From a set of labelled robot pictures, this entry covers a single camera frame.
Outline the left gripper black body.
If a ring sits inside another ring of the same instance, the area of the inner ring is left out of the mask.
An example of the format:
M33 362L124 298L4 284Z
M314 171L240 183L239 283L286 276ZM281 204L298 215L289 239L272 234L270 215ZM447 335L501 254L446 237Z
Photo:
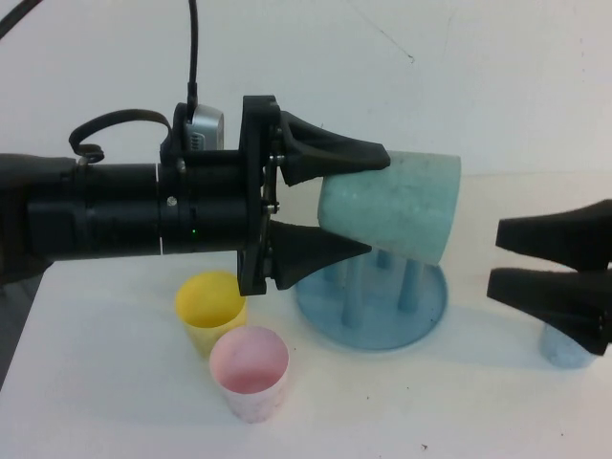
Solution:
M263 295L272 275L269 226L276 197L280 108L273 96L245 96L235 150L189 151L186 105L161 156L160 235L166 253L235 251L243 295Z

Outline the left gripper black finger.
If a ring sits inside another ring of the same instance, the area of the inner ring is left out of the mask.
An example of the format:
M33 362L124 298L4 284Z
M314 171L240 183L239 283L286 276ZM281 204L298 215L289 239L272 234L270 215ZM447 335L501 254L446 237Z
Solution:
M281 171L288 186L390 166L390 157L380 143L326 131L286 111L280 114L280 128L285 157Z
M272 221L272 278L280 291L343 260L372 251L372 247L319 227Z

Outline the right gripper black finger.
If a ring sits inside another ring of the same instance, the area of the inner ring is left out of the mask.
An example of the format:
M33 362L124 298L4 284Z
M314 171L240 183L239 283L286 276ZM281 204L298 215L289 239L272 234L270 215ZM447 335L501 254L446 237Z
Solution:
M487 297L559 330L593 355L611 343L611 272L496 268Z
M495 245L558 264L608 264L611 201L561 213L502 219Z

